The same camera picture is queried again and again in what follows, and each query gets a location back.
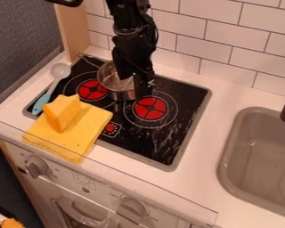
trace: countertop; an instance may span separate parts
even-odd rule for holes
[[[85,53],[106,60],[111,59],[110,51],[97,47],[90,46]],[[53,81],[49,69],[57,61],[66,62],[62,55],[57,56],[0,105],[0,137],[29,149],[28,145],[21,142],[20,134],[12,133],[10,126],[26,131],[33,123],[32,119],[23,116],[22,110]],[[164,172],[97,145],[93,147],[88,155],[89,159],[85,159],[80,168],[102,175],[129,190],[141,192],[146,197],[158,197],[157,191],[152,190],[152,187],[155,188],[154,185],[157,185],[160,189],[171,191],[184,199],[216,211],[216,225],[223,228],[285,228],[284,216],[233,197],[221,186],[216,177],[218,161],[238,112],[253,106],[281,110],[285,104],[285,97],[163,65],[155,64],[155,70],[157,74],[204,86],[212,92],[208,106],[178,168],[173,172]],[[129,181],[129,178],[134,177],[154,185],[138,187],[135,182]],[[175,208],[182,206],[178,200],[170,204]]]

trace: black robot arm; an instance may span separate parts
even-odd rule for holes
[[[71,7],[79,6],[83,0],[47,0]],[[149,0],[106,0],[114,18],[112,52],[113,61],[120,79],[134,77],[137,96],[150,90],[154,79],[151,55],[156,50],[159,33],[155,22],[147,14]]]

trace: dish towel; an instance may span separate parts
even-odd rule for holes
[[[43,113],[23,137],[23,142],[81,164],[113,113],[81,102],[82,110],[62,133],[56,132]]]

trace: stovetop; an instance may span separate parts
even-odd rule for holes
[[[81,56],[71,75],[58,84],[51,101],[59,94],[79,94],[82,102],[113,112],[97,144],[154,167],[174,170],[210,93],[205,88],[156,76],[152,94],[136,101],[116,102],[97,81],[97,70],[103,63],[94,57]],[[24,113],[30,117],[38,97],[25,109]]]

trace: gray sink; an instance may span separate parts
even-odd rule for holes
[[[285,123],[264,108],[241,111],[217,174],[233,196],[285,216]]]

